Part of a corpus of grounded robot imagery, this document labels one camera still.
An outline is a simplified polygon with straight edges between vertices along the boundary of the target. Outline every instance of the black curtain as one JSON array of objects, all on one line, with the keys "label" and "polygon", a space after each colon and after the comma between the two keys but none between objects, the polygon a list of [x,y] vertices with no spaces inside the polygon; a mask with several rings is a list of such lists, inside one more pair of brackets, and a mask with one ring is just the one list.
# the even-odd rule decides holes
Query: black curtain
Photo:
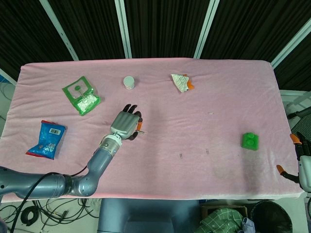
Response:
[{"label": "black curtain", "polygon": [[0,0],[0,68],[17,80],[32,62],[71,61],[39,1]]},{"label": "black curtain", "polygon": [[311,91],[311,34],[274,71],[280,89]]},{"label": "black curtain", "polygon": [[114,0],[49,0],[79,60],[125,58]]},{"label": "black curtain", "polygon": [[208,0],[125,0],[133,58],[193,57]]},{"label": "black curtain", "polygon": [[310,0],[221,0],[201,58],[271,62],[310,17]]}]

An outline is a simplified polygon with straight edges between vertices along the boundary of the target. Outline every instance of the black trash bin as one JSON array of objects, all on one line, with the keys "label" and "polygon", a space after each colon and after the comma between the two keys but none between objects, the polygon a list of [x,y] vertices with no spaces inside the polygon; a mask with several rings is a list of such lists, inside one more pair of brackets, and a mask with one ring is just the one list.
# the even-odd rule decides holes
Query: black trash bin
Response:
[{"label": "black trash bin", "polygon": [[278,204],[263,200],[254,205],[251,220],[260,233],[293,233],[291,218]]}]

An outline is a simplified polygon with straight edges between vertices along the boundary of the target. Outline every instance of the green toy block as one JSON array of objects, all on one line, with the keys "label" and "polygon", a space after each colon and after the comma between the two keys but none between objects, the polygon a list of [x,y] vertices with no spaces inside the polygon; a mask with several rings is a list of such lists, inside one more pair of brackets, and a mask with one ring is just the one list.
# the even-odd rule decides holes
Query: green toy block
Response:
[{"label": "green toy block", "polygon": [[249,150],[258,150],[259,136],[254,133],[245,133],[242,137],[242,147]]}]

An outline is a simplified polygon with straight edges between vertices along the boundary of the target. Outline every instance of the blue snack bag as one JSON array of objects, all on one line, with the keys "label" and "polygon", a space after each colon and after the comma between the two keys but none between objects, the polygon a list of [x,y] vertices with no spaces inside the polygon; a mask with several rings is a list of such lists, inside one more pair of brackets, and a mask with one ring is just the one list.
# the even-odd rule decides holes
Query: blue snack bag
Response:
[{"label": "blue snack bag", "polygon": [[42,120],[39,142],[36,146],[29,149],[26,154],[54,160],[57,145],[65,130],[66,127],[63,125]]}]

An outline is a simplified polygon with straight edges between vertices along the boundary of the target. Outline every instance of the green checkered cloth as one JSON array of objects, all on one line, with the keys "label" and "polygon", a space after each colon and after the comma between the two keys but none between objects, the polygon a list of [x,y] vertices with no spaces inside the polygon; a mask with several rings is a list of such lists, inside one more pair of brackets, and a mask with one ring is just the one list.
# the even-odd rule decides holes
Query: green checkered cloth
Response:
[{"label": "green checkered cloth", "polygon": [[242,229],[242,220],[243,216],[236,210],[218,209],[201,221],[195,233],[236,233]]}]

